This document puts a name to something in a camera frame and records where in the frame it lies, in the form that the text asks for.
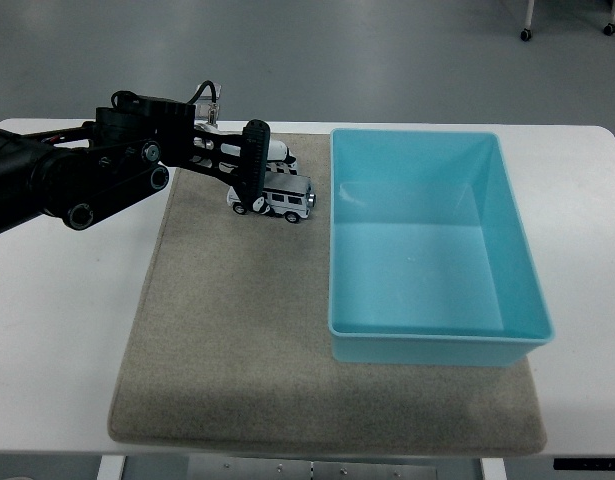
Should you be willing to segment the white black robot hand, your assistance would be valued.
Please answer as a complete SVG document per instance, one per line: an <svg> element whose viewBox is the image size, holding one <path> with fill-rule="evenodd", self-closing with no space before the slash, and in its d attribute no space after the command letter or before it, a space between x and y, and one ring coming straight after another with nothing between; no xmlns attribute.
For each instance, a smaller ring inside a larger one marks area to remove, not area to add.
<svg viewBox="0 0 615 480"><path fill-rule="evenodd" d="M198 124L194 133L192 163L199 172L233 187L244 207L270 215L273 209L262 196L267 164L282 164L296 173L297 160L283 142L270 139L267 124L256 121L240 135Z"/></svg>

